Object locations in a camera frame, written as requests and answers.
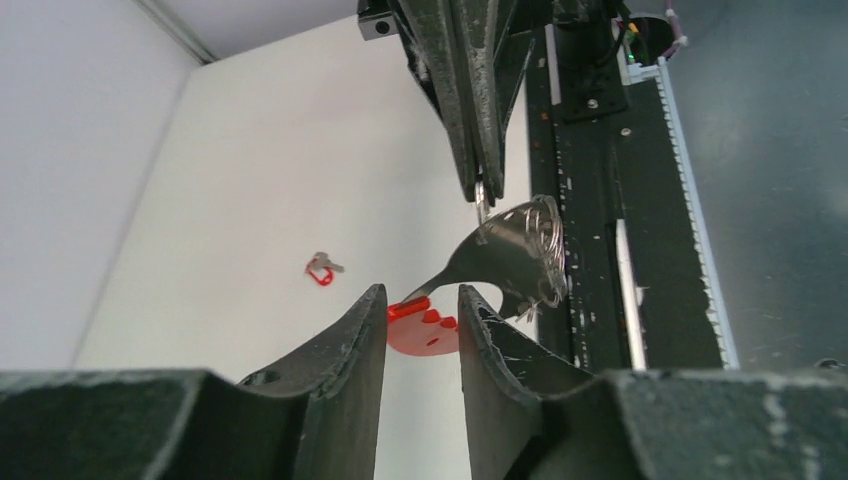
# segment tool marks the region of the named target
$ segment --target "key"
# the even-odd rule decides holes
[[[315,255],[312,257],[312,268],[315,270],[329,268],[334,272],[344,273],[344,267],[330,261],[330,256],[327,255],[325,252],[315,253]]]

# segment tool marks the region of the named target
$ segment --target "red object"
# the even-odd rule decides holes
[[[333,270],[328,267],[324,267],[324,271],[327,273],[323,277],[319,277],[315,274],[315,271],[312,270],[312,263],[313,262],[309,262],[306,264],[306,273],[308,273],[313,279],[315,279],[315,282],[317,282],[318,285],[326,287],[327,285],[333,283]]]
[[[405,305],[389,307],[388,344],[414,357],[432,357],[459,351],[459,328],[454,317],[442,317],[422,297]]]

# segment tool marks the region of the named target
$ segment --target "metal spatula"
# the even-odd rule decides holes
[[[500,288],[503,303],[498,313],[503,318],[520,316],[538,302],[559,304],[566,294],[566,278],[556,201],[540,195],[488,219],[459,244],[444,270],[401,303],[463,282]]]

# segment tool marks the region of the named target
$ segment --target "gray floor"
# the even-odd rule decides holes
[[[848,2],[675,9],[690,46],[672,80],[740,363],[846,362]]]

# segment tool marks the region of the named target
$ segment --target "white table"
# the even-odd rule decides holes
[[[530,197],[523,96],[512,117],[499,208]],[[399,301],[475,226],[397,38],[366,43],[348,18],[207,66],[188,82],[76,366],[238,381],[373,283]],[[326,288],[304,275],[319,250],[346,267]],[[432,298],[455,314],[455,288]],[[375,478],[470,478],[467,456],[458,354],[389,349]]]

